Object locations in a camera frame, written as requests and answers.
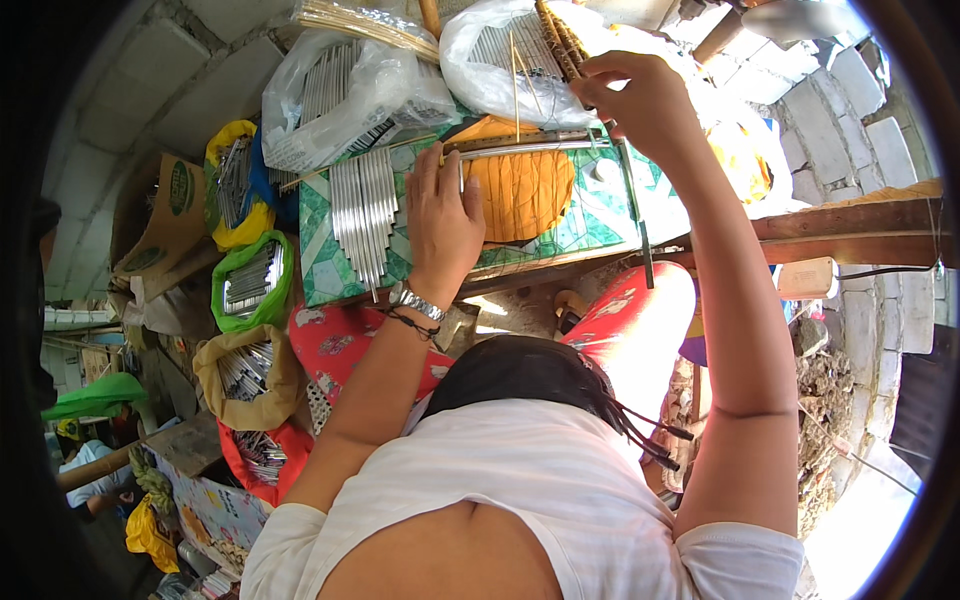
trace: wristwatch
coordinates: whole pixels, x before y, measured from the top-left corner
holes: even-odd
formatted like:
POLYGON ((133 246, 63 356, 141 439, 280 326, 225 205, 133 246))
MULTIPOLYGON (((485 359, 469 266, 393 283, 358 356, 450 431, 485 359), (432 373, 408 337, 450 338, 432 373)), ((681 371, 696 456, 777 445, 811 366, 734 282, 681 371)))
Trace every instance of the wristwatch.
POLYGON ((398 281, 394 284, 394 287, 390 289, 390 306, 392 308, 399 306, 413 308, 437 323, 446 317, 446 313, 443 312, 443 310, 414 294, 406 280, 398 281))

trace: printed pants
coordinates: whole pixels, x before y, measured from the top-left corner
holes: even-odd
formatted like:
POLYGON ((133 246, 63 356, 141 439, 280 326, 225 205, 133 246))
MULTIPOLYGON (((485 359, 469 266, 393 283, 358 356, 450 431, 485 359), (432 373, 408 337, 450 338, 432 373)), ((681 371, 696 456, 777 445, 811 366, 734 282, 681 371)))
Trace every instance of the printed pants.
MULTIPOLYGON (((674 263, 654 263, 654 281, 656 287, 648 290, 643 267, 620 274, 561 342, 603 368, 617 400, 655 420, 693 316, 695 296, 690 275, 674 263)), ((294 309, 290 342, 330 404, 336 404, 384 319, 371 308, 294 309)), ((430 350, 416 402, 437 387, 452 364, 453 359, 430 350)), ((653 430, 653 425, 635 424, 644 435, 653 430)))

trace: brown paper bag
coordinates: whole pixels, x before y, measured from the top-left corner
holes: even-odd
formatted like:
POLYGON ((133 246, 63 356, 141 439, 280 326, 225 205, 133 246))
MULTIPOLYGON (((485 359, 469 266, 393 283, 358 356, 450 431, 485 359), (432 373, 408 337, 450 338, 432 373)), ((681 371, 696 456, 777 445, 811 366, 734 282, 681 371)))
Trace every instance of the brown paper bag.
POLYGON ((204 387, 206 404, 224 425, 237 431, 269 431, 277 429, 297 406, 306 400, 306 372, 287 336, 268 324, 238 333, 224 333, 197 346, 193 372, 204 387), (234 348, 270 341, 274 346, 274 363, 267 372, 267 391, 253 402, 225 397, 217 359, 234 348))

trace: orange cloth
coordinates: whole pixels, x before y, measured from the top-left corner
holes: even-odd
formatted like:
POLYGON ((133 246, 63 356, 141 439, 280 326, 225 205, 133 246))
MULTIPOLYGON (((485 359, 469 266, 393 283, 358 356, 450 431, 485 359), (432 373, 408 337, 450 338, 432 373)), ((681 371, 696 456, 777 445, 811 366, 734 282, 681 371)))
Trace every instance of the orange cloth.
MULTIPOLYGON (((463 142, 515 131, 513 121, 488 115, 447 141, 463 142)), ((520 132, 535 131, 536 127, 520 126, 520 132)), ((484 239, 488 242, 532 239, 559 225, 570 204, 575 175, 573 163, 560 150, 477 158, 464 163, 464 180, 471 174, 480 179, 487 220, 484 239)))

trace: black bracelet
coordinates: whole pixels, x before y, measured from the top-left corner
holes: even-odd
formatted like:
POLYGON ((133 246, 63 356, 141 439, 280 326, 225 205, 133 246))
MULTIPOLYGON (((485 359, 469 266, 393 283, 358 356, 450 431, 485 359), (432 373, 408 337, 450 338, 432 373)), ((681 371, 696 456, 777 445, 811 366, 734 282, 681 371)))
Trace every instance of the black bracelet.
POLYGON ((437 337, 437 334, 440 333, 440 328, 438 326, 434 327, 433 329, 421 327, 420 325, 414 323, 413 319, 410 317, 404 317, 403 315, 397 313, 393 308, 387 311, 387 316, 391 319, 397 319, 405 325, 413 327, 424 342, 434 341, 434 339, 437 337))

